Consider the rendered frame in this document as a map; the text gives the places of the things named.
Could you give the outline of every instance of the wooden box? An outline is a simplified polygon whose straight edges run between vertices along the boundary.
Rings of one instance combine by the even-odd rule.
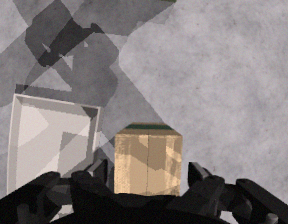
[[[101,107],[14,94],[7,194],[43,173],[70,177],[92,164],[101,124]]]
[[[163,123],[132,123],[115,136],[114,193],[180,195],[182,136]]]

